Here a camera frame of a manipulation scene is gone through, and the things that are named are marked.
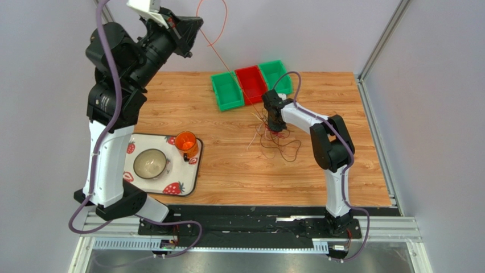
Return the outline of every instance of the gray wall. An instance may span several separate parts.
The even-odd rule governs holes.
[[[200,0],[163,0],[176,15],[195,15]],[[214,45],[230,69],[281,59],[298,71],[353,71],[364,67],[399,0],[226,0],[227,24]],[[126,1],[108,3],[114,20],[133,39],[145,27]],[[210,40],[224,21],[221,0],[206,0],[199,15]],[[164,71],[223,71],[202,35],[187,60],[172,57]]]
[[[92,0],[3,1],[0,9],[1,272],[67,272],[67,228],[88,168],[84,57]]]
[[[366,81],[434,272],[483,272],[485,2],[414,0]]]

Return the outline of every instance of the wood grain surface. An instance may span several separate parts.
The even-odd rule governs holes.
[[[147,87],[148,101],[140,111],[137,133],[176,135],[188,130],[204,142],[196,188],[187,197],[152,195],[166,204],[325,205],[323,170],[313,158],[310,136],[293,131],[281,143],[301,140],[294,162],[276,149],[261,147],[261,122],[255,109],[244,106],[220,112],[210,75],[217,72],[161,72]],[[355,145],[350,169],[350,202],[358,206],[389,206],[389,195],[362,102],[352,73],[302,73],[298,101],[325,115],[341,115]],[[294,89],[298,79],[292,77]],[[255,104],[258,111],[262,102]],[[285,149],[291,155],[294,148]]]

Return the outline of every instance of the bowl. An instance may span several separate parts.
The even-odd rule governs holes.
[[[135,174],[143,179],[154,179],[163,173],[167,167],[167,157],[157,149],[141,152],[133,162]]]

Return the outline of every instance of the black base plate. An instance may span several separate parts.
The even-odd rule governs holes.
[[[165,222],[194,220],[203,227],[199,247],[244,248],[313,248],[312,238],[348,238],[348,233],[330,235],[322,228],[324,207],[270,207],[270,206],[168,206],[175,215]],[[294,221],[276,221],[278,217],[302,216]],[[347,226],[353,238],[362,238],[359,222],[353,219]],[[199,228],[179,225],[174,233],[172,226],[160,227],[143,222],[139,235],[178,235],[179,246],[189,246],[196,239]]]

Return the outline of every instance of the plastic bin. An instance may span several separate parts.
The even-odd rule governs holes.
[[[244,106],[243,91],[234,80],[236,75],[234,72],[231,73],[234,78],[229,72],[211,76],[212,88],[216,93],[217,105],[221,111]]]
[[[268,63],[262,63],[258,65],[263,78],[266,81],[269,89],[272,89],[276,81],[286,73],[285,66],[278,61],[270,61]],[[293,91],[293,85],[291,83],[291,78],[286,75],[276,86],[276,93],[291,94]]]
[[[261,96],[268,91],[268,87],[258,66],[241,68],[234,72],[242,91],[246,94],[246,96],[242,94],[244,104],[249,105],[262,101]]]

